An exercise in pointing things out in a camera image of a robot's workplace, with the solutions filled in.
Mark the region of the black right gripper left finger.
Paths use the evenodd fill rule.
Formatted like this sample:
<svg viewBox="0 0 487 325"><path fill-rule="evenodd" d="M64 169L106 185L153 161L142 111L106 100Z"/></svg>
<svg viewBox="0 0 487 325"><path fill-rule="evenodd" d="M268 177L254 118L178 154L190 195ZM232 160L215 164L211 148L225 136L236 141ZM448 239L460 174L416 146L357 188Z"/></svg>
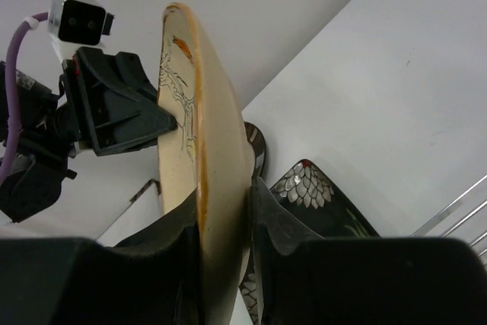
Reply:
<svg viewBox="0 0 487 325"><path fill-rule="evenodd" d="M110 252L111 324L200 324L196 194Z"/></svg>

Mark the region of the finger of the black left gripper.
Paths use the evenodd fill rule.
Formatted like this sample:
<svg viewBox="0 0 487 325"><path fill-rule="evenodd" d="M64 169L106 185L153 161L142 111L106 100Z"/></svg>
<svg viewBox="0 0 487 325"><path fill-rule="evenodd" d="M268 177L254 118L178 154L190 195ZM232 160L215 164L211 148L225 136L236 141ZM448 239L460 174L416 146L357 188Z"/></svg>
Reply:
<svg viewBox="0 0 487 325"><path fill-rule="evenodd" d="M98 156L116 155L156 145L159 136L177 129L175 116L158 106L138 55L83 46L62 69L64 142L85 142Z"/></svg>

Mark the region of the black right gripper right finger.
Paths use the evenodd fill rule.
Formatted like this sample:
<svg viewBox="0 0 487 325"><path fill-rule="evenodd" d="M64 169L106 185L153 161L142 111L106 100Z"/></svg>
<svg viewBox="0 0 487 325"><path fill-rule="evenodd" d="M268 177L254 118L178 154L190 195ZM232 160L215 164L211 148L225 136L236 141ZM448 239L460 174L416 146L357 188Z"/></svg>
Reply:
<svg viewBox="0 0 487 325"><path fill-rule="evenodd" d="M250 224L259 323L296 320L313 294L308 244L323 237L282 207L260 177L250 189Z"/></svg>

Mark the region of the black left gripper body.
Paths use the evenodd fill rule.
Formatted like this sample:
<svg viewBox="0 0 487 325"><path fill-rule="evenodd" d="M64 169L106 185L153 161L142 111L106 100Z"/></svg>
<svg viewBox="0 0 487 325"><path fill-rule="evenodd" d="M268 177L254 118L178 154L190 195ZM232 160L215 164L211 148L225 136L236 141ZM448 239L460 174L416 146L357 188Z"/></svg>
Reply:
<svg viewBox="0 0 487 325"><path fill-rule="evenodd" d="M22 222L52 206L61 196L64 179L75 179L68 168L74 136L56 118L62 96L72 96L77 73L66 69L59 76L59 93L20 70L15 72L21 131L14 161L1 184L1 211L12 222Z"/></svg>

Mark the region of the black square floral plate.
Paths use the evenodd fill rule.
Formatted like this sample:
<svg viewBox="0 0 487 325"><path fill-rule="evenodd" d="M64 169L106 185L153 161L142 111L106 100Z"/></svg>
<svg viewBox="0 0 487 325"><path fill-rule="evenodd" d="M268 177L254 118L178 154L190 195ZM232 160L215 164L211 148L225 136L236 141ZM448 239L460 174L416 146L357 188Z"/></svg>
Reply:
<svg viewBox="0 0 487 325"><path fill-rule="evenodd" d="M276 201L323 237L377 237L352 201L315 165L302 159L270 192Z"/></svg>

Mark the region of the beige bird-painted plate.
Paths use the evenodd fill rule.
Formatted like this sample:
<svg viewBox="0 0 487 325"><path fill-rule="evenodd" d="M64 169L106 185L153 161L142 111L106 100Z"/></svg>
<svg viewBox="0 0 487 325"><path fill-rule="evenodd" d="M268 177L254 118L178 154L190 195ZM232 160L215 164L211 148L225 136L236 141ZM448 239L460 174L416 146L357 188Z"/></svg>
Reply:
<svg viewBox="0 0 487 325"><path fill-rule="evenodd" d="M250 146L230 78L182 3L163 13L158 105L177 121L158 138L163 211L195 195L205 322L227 324L249 254Z"/></svg>

